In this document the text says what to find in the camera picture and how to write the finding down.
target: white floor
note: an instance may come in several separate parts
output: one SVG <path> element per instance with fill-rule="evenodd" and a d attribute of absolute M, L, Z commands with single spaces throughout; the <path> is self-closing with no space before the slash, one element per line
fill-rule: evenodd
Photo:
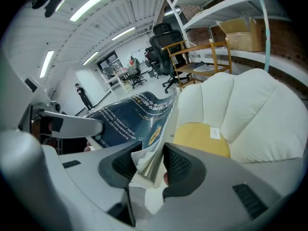
<path fill-rule="evenodd" d="M 170 76 L 164 76 L 160 75 L 159 78 L 150 77 L 148 73 L 145 73 L 142 75 L 147 81 L 143 81 L 142 85 L 136 85 L 135 89 L 130 87 L 128 89 L 128 94 L 123 90 L 123 88 L 120 85 L 116 85 L 116 87 L 113 89 L 118 99 L 112 94 L 111 92 L 103 99 L 103 101 L 100 102 L 98 106 L 94 108 L 94 110 L 100 109 L 106 105 L 109 105 L 111 103 L 117 102 L 119 100 L 125 99 L 127 97 L 130 97 L 132 95 L 149 91 L 153 93 L 157 98 L 163 99 L 171 95 L 171 93 L 174 91 L 175 86 L 178 86 L 177 84 L 172 85 L 168 89 L 168 93 L 165 93 L 165 88 L 162 86 L 162 83 L 169 80 Z M 78 116 L 84 116 L 87 113 L 87 109 L 83 110 Z"/>

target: white ceiling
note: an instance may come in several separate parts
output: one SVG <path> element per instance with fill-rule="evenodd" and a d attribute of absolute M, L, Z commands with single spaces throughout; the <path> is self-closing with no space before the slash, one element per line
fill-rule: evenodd
<path fill-rule="evenodd" d="M 44 86 L 55 87 L 69 67 L 93 62 L 121 44 L 152 30 L 162 0 L 102 0 L 76 22 L 69 18 L 88 0 L 66 0 L 50 18 L 45 10 L 25 4 L 7 30 L 2 47 L 9 62 L 23 78 L 32 76 Z M 131 27 L 136 30 L 111 39 Z M 46 76 L 39 79 L 47 51 L 54 50 Z"/>

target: dark blue poster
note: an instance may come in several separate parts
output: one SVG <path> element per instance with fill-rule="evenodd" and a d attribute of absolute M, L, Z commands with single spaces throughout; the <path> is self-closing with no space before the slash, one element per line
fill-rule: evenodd
<path fill-rule="evenodd" d="M 93 139 L 107 148 L 130 141 L 141 141 L 142 148 L 154 145 L 176 101 L 177 92 L 158 99 L 146 91 L 112 103 L 85 116 L 103 121 L 105 133 Z"/>

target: black headrest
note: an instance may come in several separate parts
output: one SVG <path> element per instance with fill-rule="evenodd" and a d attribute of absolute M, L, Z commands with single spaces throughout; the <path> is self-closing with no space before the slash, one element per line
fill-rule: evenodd
<path fill-rule="evenodd" d="M 160 23 L 153 27 L 153 32 L 155 34 L 164 34 L 166 32 L 170 32 L 172 30 L 169 23 Z"/>

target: fluorescent light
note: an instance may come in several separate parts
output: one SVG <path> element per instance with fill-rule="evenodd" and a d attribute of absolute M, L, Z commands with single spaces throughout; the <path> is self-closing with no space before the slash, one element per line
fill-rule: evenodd
<path fill-rule="evenodd" d="M 70 18 L 71 21 L 78 20 L 87 10 L 93 7 L 95 4 L 100 2 L 101 0 L 89 0 L 86 2 L 73 16 Z"/>
<path fill-rule="evenodd" d="M 40 78 L 43 78 L 45 76 L 48 64 L 51 60 L 53 53 L 54 53 L 54 51 L 49 51 L 47 53 L 47 56 L 45 58 L 45 61 L 44 61 L 43 67 L 42 67 L 42 71 L 41 71 L 40 76 L 39 76 Z"/>
<path fill-rule="evenodd" d="M 132 31 L 132 30 L 135 30 L 135 28 L 134 28 L 134 27 L 132 27 L 132 28 L 130 28 L 129 30 L 126 30 L 125 32 L 120 33 L 118 36 L 115 36 L 112 40 L 116 40 L 117 38 L 119 38 L 119 37 L 123 36 L 124 34 L 126 34 L 126 33 L 130 32 L 130 31 Z"/>
<path fill-rule="evenodd" d="M 92 56 L 90 56 L 90 57 L 88 58 L 88 60 L 86 60 L 86 61 L 84 62 L 83 65 L 86 65 L 94 56 L 96 56 L 96 54 L 98 54 L 98 51 L 95 52 Z"/>
<path fill-rule="evenodd" d="M 171 10 L 171 11 L 165 13 L 165 16 L 166 16 L 166 15 L 170 15 L 170 14 L 172 14 L 172 13 L 173 13 L 173 11 Z"/>
<path fill-rule="evenodd" d="M 65 2 L 65 0 L 62 0 L 60 3 L 59 3 L 59 5 L 57 6 L 57 8 L 56 8 L 56 12 L 59 10 L 59 8 L 61 7 L 61 5 L 63 4 Z"/>

